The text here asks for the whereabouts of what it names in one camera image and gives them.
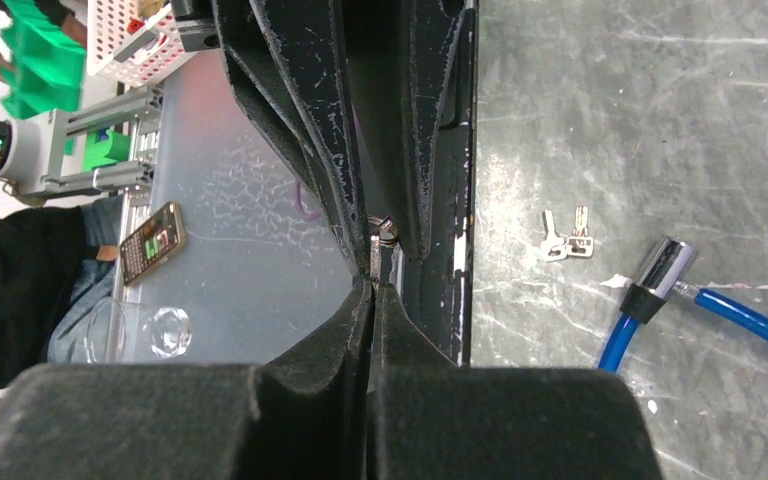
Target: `gray marble countertop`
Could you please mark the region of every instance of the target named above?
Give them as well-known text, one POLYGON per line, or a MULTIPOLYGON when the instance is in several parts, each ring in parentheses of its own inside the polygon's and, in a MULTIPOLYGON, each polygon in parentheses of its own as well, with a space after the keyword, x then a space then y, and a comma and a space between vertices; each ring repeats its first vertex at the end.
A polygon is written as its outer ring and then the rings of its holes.
MULTIPOLYGON (((482 2, 473 365, 598 361, 664 234, 768 314, 768 0, 482 2), (539 260, 540 212, 589 260, 539 260)), ((620 375, 671 479, 768 479, 768 344, 670 302, 620 375)))

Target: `key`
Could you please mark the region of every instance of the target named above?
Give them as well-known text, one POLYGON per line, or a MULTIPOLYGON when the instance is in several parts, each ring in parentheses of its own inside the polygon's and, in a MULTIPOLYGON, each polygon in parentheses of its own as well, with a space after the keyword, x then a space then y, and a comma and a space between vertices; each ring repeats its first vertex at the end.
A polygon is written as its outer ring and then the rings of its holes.
POLYGON ((543 211, 543 225, 546 227, 546 240, 540 242, 540 256, 543 261, 556 262, 567 258, 566 240, 558 235, 555 215, 551 210, 543 211))
POLYGON ((589 212, 587 207, 579 205, 575 209, 575 228, 567 237, 566 251, 570 257, 590 258, 593 256, 593 237, 587 228, 589 212))

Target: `jeans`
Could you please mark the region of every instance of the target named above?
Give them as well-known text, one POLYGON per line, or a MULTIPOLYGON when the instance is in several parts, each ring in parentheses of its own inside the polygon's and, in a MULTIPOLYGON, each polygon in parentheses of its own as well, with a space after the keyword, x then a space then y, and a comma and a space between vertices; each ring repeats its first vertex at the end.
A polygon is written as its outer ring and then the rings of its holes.
MULTIPOLYGON (((122 197, 102 198, 81 207, 87 245, 100 247, 119 244, 122 197)), ((52 363, 86 362, 83 350, 89 318, 87 314, 100 300, 113 292, 115 264, 84 260, 72 289, 70 307, 57 324, 48 343, 52 363)))

